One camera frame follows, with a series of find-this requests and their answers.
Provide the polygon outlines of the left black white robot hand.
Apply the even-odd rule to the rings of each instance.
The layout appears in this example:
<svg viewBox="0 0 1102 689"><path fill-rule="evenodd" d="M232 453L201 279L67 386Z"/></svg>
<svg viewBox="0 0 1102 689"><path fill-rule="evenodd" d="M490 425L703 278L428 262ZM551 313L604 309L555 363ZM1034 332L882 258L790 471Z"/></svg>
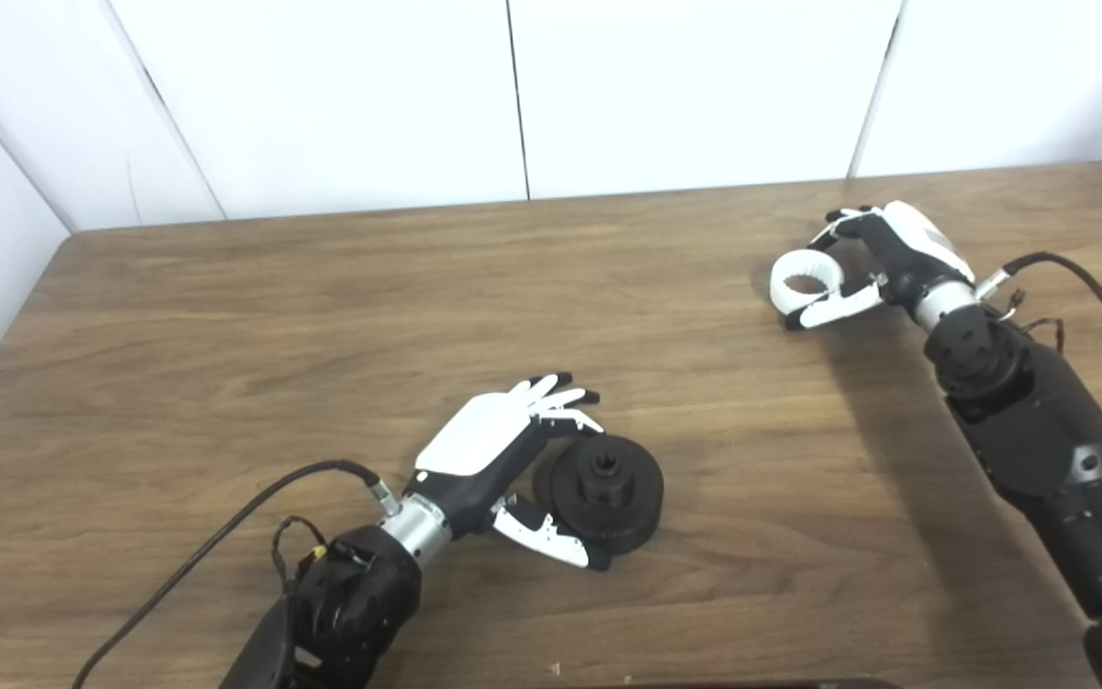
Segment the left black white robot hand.
<svg viewBox="0 0 1102 689"><path fill-rule="evenodd" d="M598 392L573 388L568 372L469 398L417 454L381 529L421 570L449 543L495 531L543 557L607 571L609 555L511 489L557 437L603 435L603 426L583 410L598 402Z"/></svg>

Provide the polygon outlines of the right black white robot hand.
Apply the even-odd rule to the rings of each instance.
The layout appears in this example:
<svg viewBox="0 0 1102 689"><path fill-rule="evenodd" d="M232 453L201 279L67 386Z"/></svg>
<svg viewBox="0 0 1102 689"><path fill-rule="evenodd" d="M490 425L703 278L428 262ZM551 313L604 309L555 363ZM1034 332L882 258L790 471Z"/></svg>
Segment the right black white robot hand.
<svg viewBox="0 0 1102 689"><path fill-rule="evenodd" d="M829 252L843 240L869 250L875 271L846 278ZM890 305L905 309L930 332L955 311L979 304L965 258L927 215L904 201L828 213L827 225L803 249L775 261L769 299L787 330L813 330Z"/></svg>

